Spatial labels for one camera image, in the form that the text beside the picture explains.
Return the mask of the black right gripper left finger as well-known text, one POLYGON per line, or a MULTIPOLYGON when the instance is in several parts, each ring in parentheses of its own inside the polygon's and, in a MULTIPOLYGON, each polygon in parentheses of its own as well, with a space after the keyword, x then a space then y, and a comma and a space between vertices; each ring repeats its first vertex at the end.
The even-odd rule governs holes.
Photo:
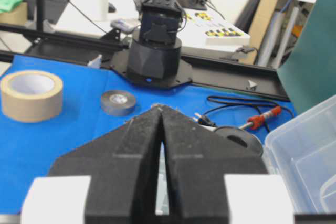
POLYGON ((161 115, 154 107, 59 156, 34 179, 21 223, 134 223, 154 213, 161 115))

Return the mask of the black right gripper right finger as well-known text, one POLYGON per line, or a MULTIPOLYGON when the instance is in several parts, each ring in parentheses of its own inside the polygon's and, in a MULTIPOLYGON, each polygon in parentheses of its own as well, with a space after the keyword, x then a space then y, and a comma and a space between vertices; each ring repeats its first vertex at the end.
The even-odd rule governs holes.
POLYGON ((228 223, 224 175, 267 175, 262 157, 162 106, 169 207, 179 223, 228 223))

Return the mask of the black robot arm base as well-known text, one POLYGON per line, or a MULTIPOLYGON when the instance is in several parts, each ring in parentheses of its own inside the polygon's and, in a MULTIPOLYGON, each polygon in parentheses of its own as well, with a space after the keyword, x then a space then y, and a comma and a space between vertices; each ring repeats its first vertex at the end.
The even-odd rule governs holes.
POLYGON ((183 9, 176 0, 145 0, 141 26, 132 33, 129 48, 116 52, 110 67, 130 83, 169 89, 192 82, 192 66, 181 59, 177 32, 183 9))

